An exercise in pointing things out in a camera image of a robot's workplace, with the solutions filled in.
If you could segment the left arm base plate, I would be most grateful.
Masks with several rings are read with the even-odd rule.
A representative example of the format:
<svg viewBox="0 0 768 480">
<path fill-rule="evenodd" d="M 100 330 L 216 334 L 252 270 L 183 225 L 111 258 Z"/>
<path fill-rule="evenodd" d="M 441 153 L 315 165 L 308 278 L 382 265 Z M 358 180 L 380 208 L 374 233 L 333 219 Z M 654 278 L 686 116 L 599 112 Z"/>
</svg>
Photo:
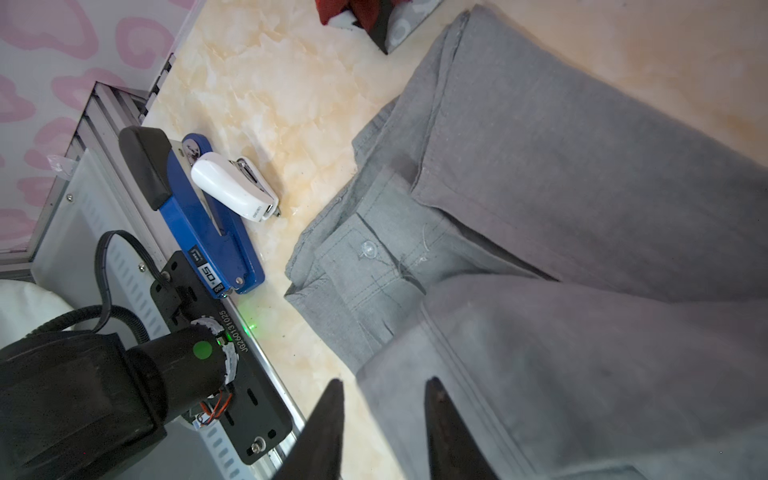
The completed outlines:
<svg viewBox="0 0 768 480">
<path fill-rule="evenodd" d="M 293 431 L 293 417 L 257 359 L 229 301 L 213 298 L 181 251 L 161 269 L 152 300 L 171 333 L 200 338 L 192 359 L 171 377 L 169 391 L 185 399 L 172 409 L 202 429 L 224 460 L 251 466 L 269 458 Z"/>
</svg>

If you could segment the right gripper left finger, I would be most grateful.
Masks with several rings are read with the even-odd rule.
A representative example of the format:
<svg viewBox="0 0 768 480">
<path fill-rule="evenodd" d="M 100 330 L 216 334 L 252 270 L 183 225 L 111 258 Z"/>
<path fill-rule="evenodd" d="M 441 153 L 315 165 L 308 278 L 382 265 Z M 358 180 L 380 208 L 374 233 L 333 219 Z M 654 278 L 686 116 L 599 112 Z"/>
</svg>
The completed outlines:
<svg viewBox="0 0 768 480">
<path fill-rule="evenodd" d="M 343 382 L 333 379 L 272 479 L 340 479 L 344 419 Z"/>
</svg>

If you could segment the grey long sleeve shirt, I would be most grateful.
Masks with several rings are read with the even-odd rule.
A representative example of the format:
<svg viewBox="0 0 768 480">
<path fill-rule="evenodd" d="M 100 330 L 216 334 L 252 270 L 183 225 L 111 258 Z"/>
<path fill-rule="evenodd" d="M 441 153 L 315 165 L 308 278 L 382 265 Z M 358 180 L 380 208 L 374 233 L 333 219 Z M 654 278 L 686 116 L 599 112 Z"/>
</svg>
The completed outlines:
<svg viewBox="0 0 768 480">
<path fill-rule="evenodd" d="M 767 475 L 767 170 L 461 13 L 353 142 L 286 300 L 410 479 L 442 381 L 506 479 Z"/>
</svg>

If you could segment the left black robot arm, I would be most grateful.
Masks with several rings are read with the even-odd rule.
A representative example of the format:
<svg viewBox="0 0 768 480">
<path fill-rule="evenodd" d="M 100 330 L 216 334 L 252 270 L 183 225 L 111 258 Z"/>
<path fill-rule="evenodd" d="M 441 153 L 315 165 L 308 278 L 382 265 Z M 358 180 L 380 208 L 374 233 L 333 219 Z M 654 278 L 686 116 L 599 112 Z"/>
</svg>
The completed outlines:
<svg viewBox="0 0 768 480">
<path fill-rule="evenodd" d="M 229 406 L 239 356 L 201 317 L 151 338 L 103 288 L 72 309 L 33 283 L 1 284 L 1 475 L 98 479 L 131 465 L 194 407 L 209 424 Z"/>
</svg>

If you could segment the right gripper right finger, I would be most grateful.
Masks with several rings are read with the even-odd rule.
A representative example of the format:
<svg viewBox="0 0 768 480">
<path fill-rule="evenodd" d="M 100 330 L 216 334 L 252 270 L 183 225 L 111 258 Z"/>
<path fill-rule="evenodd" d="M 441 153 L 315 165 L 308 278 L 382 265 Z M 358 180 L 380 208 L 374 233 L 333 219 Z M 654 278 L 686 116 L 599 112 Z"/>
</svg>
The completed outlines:
<svg viewBox="0 0 768 480">
<path fill-rule="evenodd" d="M 437 377 L 426 382 L 424 409 L 431 479 L 498 478 Z"/>
</svg>

